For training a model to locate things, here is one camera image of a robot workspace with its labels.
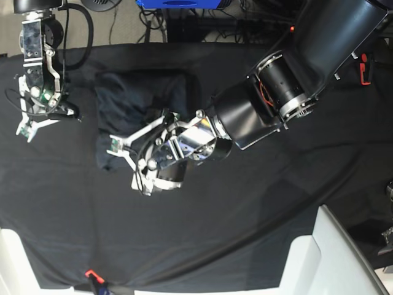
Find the dark grey long-sleeve T-shirt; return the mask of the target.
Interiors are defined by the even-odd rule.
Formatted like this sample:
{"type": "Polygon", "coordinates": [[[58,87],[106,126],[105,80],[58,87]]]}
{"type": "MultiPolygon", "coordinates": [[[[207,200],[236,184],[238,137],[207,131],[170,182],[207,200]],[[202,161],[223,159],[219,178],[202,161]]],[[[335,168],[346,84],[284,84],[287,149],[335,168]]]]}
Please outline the dark grey long-sleeve T-shirt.
{"type": "Polygon", "coordinates": [[[100,169],[127,167],[124,159],[106,151],[110,135],[128,137],[168,109],[184,119],[203,105],[196,75],[181,69],[145,69],[103,72],[94,83],[98,113],[96,163],[100,169]]]}

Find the black table cloth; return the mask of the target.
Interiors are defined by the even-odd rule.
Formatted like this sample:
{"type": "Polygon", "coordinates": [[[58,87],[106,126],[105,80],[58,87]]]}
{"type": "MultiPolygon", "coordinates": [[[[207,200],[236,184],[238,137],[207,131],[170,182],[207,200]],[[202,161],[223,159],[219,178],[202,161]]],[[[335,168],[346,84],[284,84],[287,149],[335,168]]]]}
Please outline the black table cloth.
{"type": "Polygon", "coordinates": [[[392,225],[392,70],[369,86],[356,65],[343,71],[315,111],[287,130],[186,174],[182,188],[150,197],[130,188],[131,170],[100,169],[97,74],[183,69],[199,83],[190,101],[209,102],[263,54],[236,44],[122,44],[97,47],[71,73],[70,99],[83,121],[16,135],[20,113],[1,98],[1,226],[20,236],[42,288],[111,283],[162,292],[265,289],[279,285],[292,240],[313,230],[325,203],[370,264],[392,225]]]}

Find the round grey chair base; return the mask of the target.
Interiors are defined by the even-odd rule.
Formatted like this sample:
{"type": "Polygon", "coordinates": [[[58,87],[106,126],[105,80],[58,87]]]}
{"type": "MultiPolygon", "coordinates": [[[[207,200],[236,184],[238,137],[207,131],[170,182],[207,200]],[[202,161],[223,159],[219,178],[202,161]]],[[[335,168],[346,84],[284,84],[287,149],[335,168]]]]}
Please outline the round grey chair base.
{"type": "Polygon", "coordinates": [[[116,8],[122,0],[81,0],[81,3],[93,12],[105,12],[116,8]]]}

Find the blue clamp at bottom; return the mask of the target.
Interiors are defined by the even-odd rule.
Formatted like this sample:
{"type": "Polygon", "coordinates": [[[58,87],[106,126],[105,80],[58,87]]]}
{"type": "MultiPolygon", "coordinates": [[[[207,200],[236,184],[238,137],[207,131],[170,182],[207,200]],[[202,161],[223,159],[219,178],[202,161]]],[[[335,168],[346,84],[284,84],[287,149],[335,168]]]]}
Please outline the blue clamp at bottom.
{"type": "Polygon", "coordinates": [[[112,294],[108,288],[108,283],[92,269],[86,271],[85,276],[88,278],[91,291],[93,292],[94,295],[112,294]]]}

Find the blue plastic bin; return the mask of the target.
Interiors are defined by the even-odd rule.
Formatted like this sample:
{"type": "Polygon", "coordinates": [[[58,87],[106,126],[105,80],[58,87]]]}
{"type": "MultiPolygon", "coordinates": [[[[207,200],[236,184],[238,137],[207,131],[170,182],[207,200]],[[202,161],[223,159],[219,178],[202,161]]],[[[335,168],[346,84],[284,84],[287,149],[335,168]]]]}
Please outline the blue plastic bin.
{"type": "Polygon", "coordinates": [[[145,9],[216,9],[221,0],[137,0],[145,9]]]}

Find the white foam block left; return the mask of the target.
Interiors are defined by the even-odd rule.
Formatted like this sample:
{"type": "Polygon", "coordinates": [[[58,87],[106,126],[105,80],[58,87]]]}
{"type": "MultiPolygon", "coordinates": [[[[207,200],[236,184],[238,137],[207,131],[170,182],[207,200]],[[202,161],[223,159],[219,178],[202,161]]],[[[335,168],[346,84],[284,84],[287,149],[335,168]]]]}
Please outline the white foam block left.
{"type": "Polygon", "coordinates": [[[75,294],[75,292],[73,288],[42,289],[18,234],[10,229],[1,229],[1,294],[75,294]]]}

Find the red and black clamp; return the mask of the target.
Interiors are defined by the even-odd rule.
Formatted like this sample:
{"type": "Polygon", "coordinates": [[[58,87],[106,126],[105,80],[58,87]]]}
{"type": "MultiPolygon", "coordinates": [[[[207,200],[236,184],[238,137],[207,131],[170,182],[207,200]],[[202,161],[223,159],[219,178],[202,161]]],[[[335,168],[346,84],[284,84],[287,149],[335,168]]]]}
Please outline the red and black clamp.
{"type": "Polygon", "coordinates": [[[363,53],[359,63],[360,84],[370,85],[373,79],[374,58],[372,53],[363,53]]]}

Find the grey metal bracket right edge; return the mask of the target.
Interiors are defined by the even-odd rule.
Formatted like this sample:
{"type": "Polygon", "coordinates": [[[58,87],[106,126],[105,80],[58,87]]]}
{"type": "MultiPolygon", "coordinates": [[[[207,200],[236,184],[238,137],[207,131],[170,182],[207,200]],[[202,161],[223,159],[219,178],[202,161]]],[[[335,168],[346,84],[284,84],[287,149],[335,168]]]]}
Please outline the grey metal bracket right edge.
{"type": "Polygon", "coordinates": [[[386,246],[378,251],[378,256],[392,252],[392,233],[393,229],[390,227],[381,234],[386,242],[386,246]]]}

